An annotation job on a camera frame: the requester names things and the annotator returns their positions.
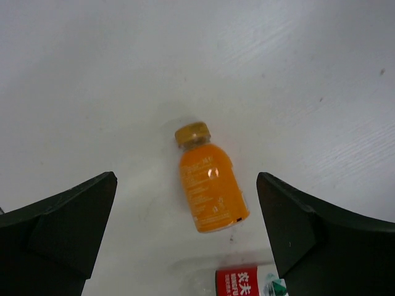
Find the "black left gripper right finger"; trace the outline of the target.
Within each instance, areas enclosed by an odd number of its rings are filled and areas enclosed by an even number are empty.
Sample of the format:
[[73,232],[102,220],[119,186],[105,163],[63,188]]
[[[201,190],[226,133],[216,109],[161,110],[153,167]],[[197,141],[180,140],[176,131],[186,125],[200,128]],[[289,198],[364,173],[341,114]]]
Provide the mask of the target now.
[[256,181],[290,295],[393,295],[394,224],[335,206],[270,173]]

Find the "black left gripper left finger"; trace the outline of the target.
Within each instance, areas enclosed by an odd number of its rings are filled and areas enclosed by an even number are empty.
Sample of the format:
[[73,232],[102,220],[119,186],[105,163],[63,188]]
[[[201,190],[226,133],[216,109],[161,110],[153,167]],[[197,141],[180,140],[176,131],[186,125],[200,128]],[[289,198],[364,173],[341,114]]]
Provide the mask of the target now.
[[1,212],[1,295],[81,295],[117,188],[111,171]]

